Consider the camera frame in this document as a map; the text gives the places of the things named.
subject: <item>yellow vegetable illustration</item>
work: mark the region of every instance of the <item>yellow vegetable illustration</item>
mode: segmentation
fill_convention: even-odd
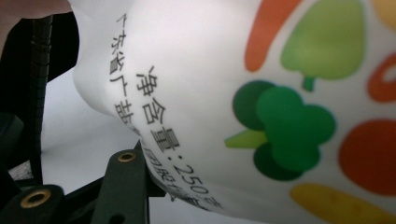
[[[319,184],[302,184],[291,198],[313,215],[330,223],[391,224],[396,216],[355,196]]]

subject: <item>green pepper illustration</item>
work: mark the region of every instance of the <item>green pepper illustration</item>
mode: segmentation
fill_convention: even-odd
[[[353,74],[361,66],[364,51],[360,1],[320,0],[290,35],[281,63],[304,74],[303,88],[312,91],[317,77],[334,80]]]

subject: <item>white plastic bag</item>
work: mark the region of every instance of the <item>white plastic bag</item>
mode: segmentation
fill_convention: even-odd
[[[78,91],[153,177],[273,223],[396,223],[393,1],[72,0]]]

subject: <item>plastic bag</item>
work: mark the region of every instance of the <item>plastic bag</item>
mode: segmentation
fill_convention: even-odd
[[[178,198],[273,223],[396,223],[393,1],[73,0],[79,93]]]

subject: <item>printed graphic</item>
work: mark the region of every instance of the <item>printed graphic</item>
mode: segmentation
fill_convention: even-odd
[[[378,102],[396,101],[396,76],[391,74],[393,77],[391,79],[387,78],[391,68],[394,68],[395,70],[392,70],[392,72],[396,73],[396,53],[382,62],[369,79],[368,92]]]
[[[225,140],[227,147],[257,148],[254,163],[264,175],[291,180],[319,161],[318,146],[330,139],[335,121],[317,105],[304,105],[292,89],[266,81],[243,86],[233,112],[247,130]]]
[[[303,88],[316,78],[352,75],[365,51],[363,11],[358,0],[320,0],[295,27],[281,56],[282,65],[304,75]]]
[[[262,1],[247,42],[245,66],[255,72],[262,67],[268,50],[283,23],[301,0]]]
[[[396,223],[396,217],[389,212],[319,184],[298,185],[291,190],[290,196],[308,212],[329,223]]]
[[[396,196],[396,120],[378,119],[354,128],[341,145],[344,174],[371,192]]]
[[[390,29],[396,31],[396,1],[372,0],[376,14]]]

